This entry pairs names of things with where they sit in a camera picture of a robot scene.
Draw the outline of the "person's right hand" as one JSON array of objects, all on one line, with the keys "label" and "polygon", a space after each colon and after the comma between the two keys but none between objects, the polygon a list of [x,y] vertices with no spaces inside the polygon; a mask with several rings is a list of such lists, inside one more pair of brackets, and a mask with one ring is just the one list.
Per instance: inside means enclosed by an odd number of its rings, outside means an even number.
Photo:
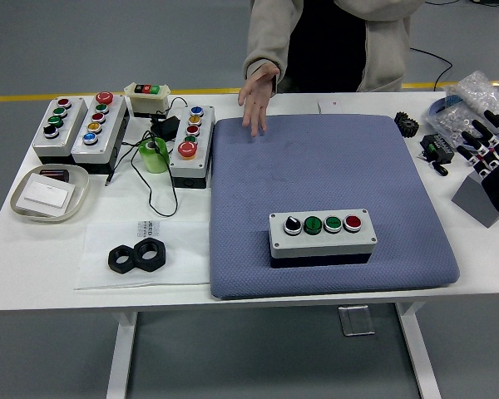
[{"label": "person's right hand", "polygon": [[267,129],[266,111],[278,74],[279,68],[266,62],[245,80],[239,91],[238,104],[244,107],[242,126],[250,128],[252,137]]}]

